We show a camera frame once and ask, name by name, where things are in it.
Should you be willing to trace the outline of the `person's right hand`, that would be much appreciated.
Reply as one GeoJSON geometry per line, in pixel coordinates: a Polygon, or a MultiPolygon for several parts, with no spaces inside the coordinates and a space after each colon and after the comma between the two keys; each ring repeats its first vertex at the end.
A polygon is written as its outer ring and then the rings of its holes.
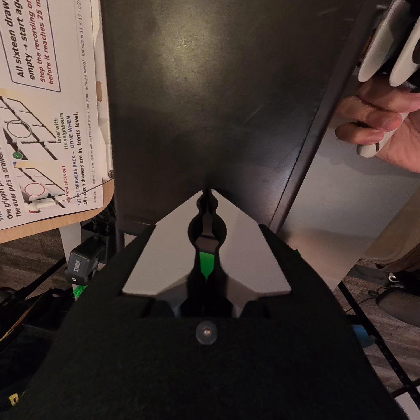
{"type": "Polygon", "coordinates": [[[370,146],[394,132],[375,155],[410,172],[420,172],[420,94],[406,87],[391,87],[376,76],[362,83],[356,93],[344,97],[336,114],[347,120],[335,129],[339,140],[370,146]]]}

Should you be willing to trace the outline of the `black drawer cabinet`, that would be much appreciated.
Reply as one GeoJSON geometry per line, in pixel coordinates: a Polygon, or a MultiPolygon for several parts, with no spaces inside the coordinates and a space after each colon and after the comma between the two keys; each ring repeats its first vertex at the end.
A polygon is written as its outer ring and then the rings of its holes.
{"type": "Polygon", "coordinates": [[[216,189],[278,233],[390,1],[101,1],[120,229],[216,189]]]}

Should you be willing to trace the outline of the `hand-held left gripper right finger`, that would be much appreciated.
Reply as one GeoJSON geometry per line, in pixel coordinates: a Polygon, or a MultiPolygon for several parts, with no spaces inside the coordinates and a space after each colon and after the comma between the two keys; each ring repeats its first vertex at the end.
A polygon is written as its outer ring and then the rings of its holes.
{"type": "Polygon", "coordinates": [[[234,317],[250,301],[289,295],[291,286],[259,224],[215,189],[209,191],[208,211],[218,241],[215,268],[221,270],[222,294],[234,317]]]}

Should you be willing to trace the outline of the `black plastic device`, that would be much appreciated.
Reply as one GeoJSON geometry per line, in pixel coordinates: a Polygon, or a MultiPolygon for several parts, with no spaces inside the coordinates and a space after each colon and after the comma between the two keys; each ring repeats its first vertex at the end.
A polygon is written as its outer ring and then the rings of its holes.
{"type": "Polygon", "coordinates": [[[105,249],[97,236],[85,239],[69,255],[65,279],[69,284],[87,286],[105,249]]]}

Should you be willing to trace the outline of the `black perforated metal rail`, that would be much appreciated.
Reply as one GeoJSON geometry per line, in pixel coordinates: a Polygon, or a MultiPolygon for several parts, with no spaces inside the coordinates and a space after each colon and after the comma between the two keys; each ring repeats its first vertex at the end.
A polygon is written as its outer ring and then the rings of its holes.
{"type": "Polygon", "coordinates": [[[369,335],[370,339],[379,348],[379,350],[385,357],[386,361],[390,365],[391,369],[394,371],[400,383],[402,384],[402,387],[399,390],[396,390],[395,392],[393,392],[392,396],[396,398],[397,396],[401,396],[403,393],[408,393],[408,395],[416,404],[416,406],[419,407],[420,394],[419,394],[419,391],[417,390],[417,386],[419,386],[419,379],[413,382],[409,378],[406,371],[403,369],[403,367],[400,365],[400,363],[398,362],[394,354],[386,345],[379,331],[376,329],[374,324],[366,316],[364,311],[361,309],[360,304],[355,300],[351,292],[348,290],[348,288],[342,281],[339,283],[338,289],[343,294],[347,303],[350,305],[349,309],[352,312],[352,316],[354,320],[359,325],[363,326],[363,328],[369,335]]]}

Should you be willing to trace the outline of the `black printed shirt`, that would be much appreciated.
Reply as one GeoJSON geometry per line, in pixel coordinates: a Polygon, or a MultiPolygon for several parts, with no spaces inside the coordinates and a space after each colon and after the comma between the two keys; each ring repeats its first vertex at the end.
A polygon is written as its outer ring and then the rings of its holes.
{"type": "Polygon", "coordinates": [[[56,334],[54,330],[24,324],[1,341],[1,419],[9,419],[10,413],[27,392],[56,334]]]}

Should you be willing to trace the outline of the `green plastic bin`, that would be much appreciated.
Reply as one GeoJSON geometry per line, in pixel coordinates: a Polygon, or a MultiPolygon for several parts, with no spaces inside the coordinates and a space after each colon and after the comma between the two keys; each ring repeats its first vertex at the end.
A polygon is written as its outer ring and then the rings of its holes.
{"type": "Polygon", "coordinates": [[[201,273],[206,280],[212,274],[215,266],[215,256],[207,252],[199,252],[201,273]]]}

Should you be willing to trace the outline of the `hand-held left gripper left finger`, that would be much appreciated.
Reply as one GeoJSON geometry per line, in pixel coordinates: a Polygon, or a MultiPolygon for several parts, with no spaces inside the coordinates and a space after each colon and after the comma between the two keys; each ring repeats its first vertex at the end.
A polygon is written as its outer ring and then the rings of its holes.
{"type": "Polygon", "coordinates": [[[200,211],[199,191],[156,223],[122,293],[155,299],[187,299],[196,251],[188,228],[200,211]]]}

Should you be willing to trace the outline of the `small blue item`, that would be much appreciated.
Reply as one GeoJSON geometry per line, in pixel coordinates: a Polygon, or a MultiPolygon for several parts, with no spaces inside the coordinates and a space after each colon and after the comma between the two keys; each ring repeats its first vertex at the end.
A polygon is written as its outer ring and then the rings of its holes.
{"type": "Polygon", "coordinates": [[[375,344],[374,338],[370,336],[363,325],[353,324],[353,331],[360,343],[360,346],[365,349],[375,344]]]}

